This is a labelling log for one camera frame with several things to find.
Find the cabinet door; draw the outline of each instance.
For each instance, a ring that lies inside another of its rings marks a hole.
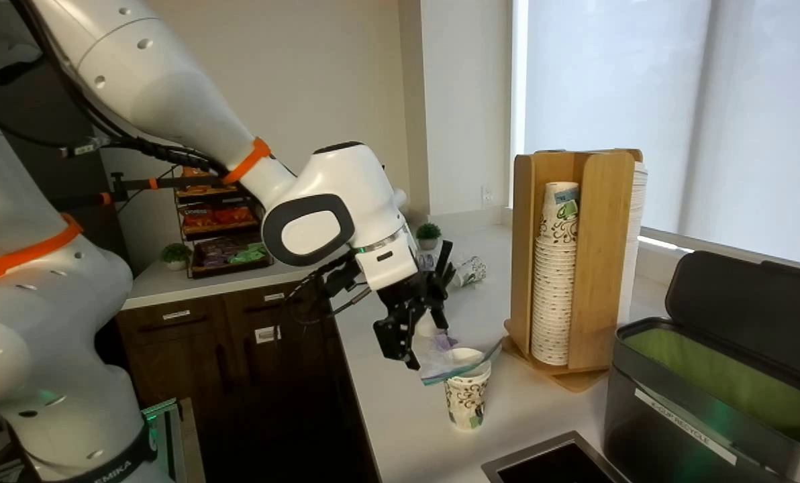
[[[229,330],[236,349],[236,387],[244,388],[238,422],[273,430],[310,423],[331,408],[336,383],[336,337],[328,305],[296,285],[226,295]]]
[[[202,430],[226,422],[230,355],[217,297],[119,314],[142,405],[191,396]]]

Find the paper cup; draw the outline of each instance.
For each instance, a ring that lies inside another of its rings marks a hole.
[[[451,349],[451,357],[461,365],[484,360],[477,349]],[[485,387],[492,363],[480,363],[471,372],[447,381],[448,418],[456,430],[477,430],[484,423]]]

